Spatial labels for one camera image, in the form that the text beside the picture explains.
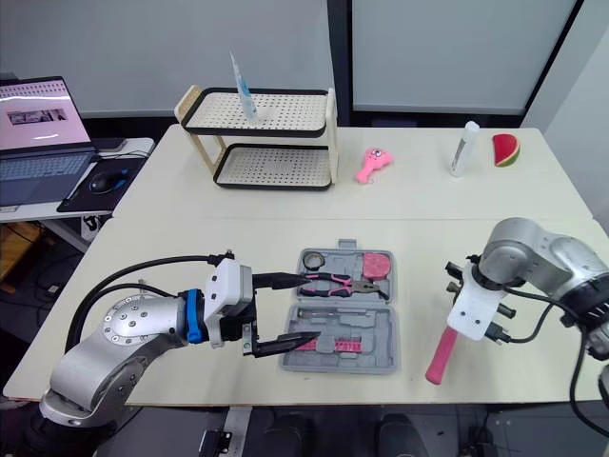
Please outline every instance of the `pink pliers handle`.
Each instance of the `pink pliers handle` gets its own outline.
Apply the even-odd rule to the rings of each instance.
[[[314,290],[312,288],[301,288],[301,294],[308,297],[350,297],[353,294],[351,285],[353,279],[347,274],[331,274],[331,273],[312,273],[305,276],[307,279],[319,279],[322,281],[331,281],[332,283],[342,284],[340,288],[331,290]]]

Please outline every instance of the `laptop screen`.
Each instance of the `laptop screen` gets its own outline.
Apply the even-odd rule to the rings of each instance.
[[[62,78],[0,86],[0,150],[89,142]]]

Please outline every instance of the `laptop keyboard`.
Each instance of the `laptop keyboard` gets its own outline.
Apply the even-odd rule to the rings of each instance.
[[[11,159],[0,163],[0,181],[63,176],[76,173],[89,154],[67,154],[35,159]]]

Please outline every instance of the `blue gripper part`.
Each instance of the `blue gripper part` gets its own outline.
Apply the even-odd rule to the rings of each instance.
[[[189,343],[203,343],[203,333],[199,328],[197,322],[197,289],[192,288],[188,291],[187,295],[187,322],[188,322],[188,334],[187,339]]]

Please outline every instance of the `perforated tray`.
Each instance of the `perforated tray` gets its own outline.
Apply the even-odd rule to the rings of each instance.
[[[316,138],[325,131],[326,90],[251,89],[260,119],[244,115],[234,88],[204,90],[182,120],[198,135]]]
[[[213,179],[219,186],[239,189],[328,189],[328,150],[318,146],[230,145]]]

